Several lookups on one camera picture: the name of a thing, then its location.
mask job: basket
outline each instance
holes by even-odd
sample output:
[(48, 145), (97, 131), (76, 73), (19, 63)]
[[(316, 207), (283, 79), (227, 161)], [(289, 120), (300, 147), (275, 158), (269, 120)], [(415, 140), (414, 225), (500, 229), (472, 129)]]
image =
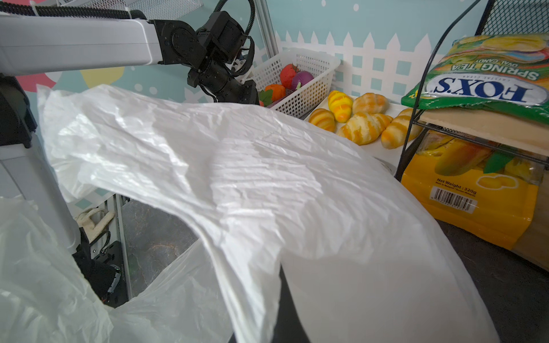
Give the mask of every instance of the basket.
[(335, 68), (339, 67), (341, 61), (327, 53), (307, 49), (292, 48), (283, 51), (253, 70), (251, 79), (255, 81), (257, 90), (261, 91), (272, 84), (280, 85), (280, 72), (290, 63), (297, 66), (299, 70), (310, 72), (315, 78), (287, 95), (271, 109), (300, 118), (328, 96)]

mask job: barcode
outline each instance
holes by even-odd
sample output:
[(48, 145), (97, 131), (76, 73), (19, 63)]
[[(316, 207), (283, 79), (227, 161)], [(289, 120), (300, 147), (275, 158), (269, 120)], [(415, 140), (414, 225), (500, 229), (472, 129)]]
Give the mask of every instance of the barcode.
[(453, 207), (454, 209), (462, 210), (467, 213), (473, 213), (477, 207), (477, 201), (467, 198), (463, 195), (459, 195), (449, 190), (433, 187), (431, 190), (431, 200), (436, 200), (439, 203)]

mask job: black metal shelf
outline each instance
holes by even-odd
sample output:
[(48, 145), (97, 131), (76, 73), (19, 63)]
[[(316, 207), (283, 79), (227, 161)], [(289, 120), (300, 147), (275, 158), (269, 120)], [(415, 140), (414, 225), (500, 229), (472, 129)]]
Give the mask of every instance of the black metal shelf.
[[(493, 150), (501, 151), (510, 155), (514, 155), (526, 160), (541, 163), (549, 168), (549, 158), (536, 158), (530, 155), (526, 155), (516, 151), (513, 148), (508, 148), (504, 145), (494, 146), (493, 143), (486, 139), (474, 137), (462, 132), (450, 130), (431, 123), (425, 123), (420, 120), (423, 110), (419, 110), (419, 101), (421, 98), (421, 91), (425, 84), (427, 74), (431, 69), (433, 60), (436, 53), (440, 49), (444, 39), (453, 29), (453, 27), (467, 14), (469, 13), (480, 0), (475, 0), (459, 17), (443, 33), (442, 37), (436, 44), (433, 52), (425, 66), (423, 76), (418, 85), (418, 94), (412, 110), (410, 119), (410, 125), (406, 133), (404, 145), (402, 146), (402, 153), (400, 155), (399, 165), (397, 167), (397, 173), (395, 178), (402, 180), (402, 174), (406, 169), (407, 164), (410, 161), (410, 151), (408, 148), (408, 140), (410, 138), (410, 131), (412, 125), (419, 125), (426, 129), (438, 131), (449, 136), (453, 136), (459, 139), (466, 140), (475, 144), (479, 144), (488, 147)], [(549, 32), (549, 0), (489, 0), (484, 14), (480, 20), (477, 28), (476, 35), (505, 35), (512, 33), (534, 33), (534, 32)]]

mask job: crumpled plastic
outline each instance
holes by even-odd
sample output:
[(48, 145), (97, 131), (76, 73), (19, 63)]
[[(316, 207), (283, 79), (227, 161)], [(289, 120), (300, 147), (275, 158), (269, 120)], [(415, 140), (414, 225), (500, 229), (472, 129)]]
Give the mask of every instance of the crumpled plastic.
[(184, 220), (211, 257), (238, 342), (270, 341), (281, 262), (313, 342), (326, 341), (316, 319), (338, 342), (498, 341), (437, 222), (345, 138), (260, 106), (105, 85), (40, 87), (38, 106), (65, 199), (101, 187)]
[(200, 241), (114, 309), (22, 197), (0, 198), (0, 251), (2, 342), (226, 343), (233, 333)]

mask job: bread roll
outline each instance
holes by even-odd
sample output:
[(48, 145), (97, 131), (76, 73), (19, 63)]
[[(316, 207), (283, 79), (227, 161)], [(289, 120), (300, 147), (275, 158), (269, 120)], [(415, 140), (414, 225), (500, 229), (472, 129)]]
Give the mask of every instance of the bread roll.
[(375, 93), (366, 93), (358, 98), (352, 104), (353, 113), (385, 113), (389, 108), (389, 101), (386, 97)]
[(314, 110), (309, 117), (309, 123), (326, 131), (335, 131), (334, 114), (324, 108)]
[(393, 118), (383, 113), (355, 113), (338, 131), (338, 136), (345, 137), (358, 145), (365, 145), (376, 140)]
[[(383, 148), (395, 149), (404, 144), (404, 139), (406, 139), (406, 132), (408, 132), (411, 117), (412, 109), (407, 108), (393, 119), (391, 124), (381, 134), (381, 144), (383, 145)], [(416, 138), (421, 130), (421, 126), (412, 126), (409, 139), (412, 140)]]
[(351, 118), (352, 99), (340, 91), (332, 91), (328, 95), (328, 107), (333, 112), (335, 120), (346, 123)]

